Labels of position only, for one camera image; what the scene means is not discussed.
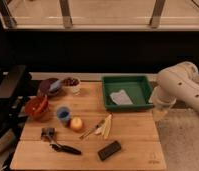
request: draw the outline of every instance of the knife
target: knife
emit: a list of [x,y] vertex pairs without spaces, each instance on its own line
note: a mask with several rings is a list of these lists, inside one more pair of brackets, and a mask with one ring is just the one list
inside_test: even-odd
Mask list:
[[105,123],[105,119],[102,119],[97,125],[95,125],[92,129],[85,132],[82,136],[80,136],[80,139],[83,140],[88,135],[92,134],[95,130],[97,130],[99,127],[101,127]]

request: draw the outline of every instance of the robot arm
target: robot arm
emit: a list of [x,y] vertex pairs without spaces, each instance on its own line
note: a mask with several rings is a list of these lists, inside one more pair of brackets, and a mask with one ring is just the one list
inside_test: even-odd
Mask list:
[[171,108],[180,99],[199,112],[199,85],[193,79],[199,75],[191,62],[182,62],[161,70],[157,75],[158,86],[154,89],[150,102],[157,109]]

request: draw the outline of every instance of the red object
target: red object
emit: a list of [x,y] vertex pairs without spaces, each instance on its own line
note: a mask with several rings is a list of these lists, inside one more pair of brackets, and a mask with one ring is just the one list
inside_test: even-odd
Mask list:
[[40,118],[48,107],[48,97],[40,96],[29,100],[25,105],[25,113],[33,118]]

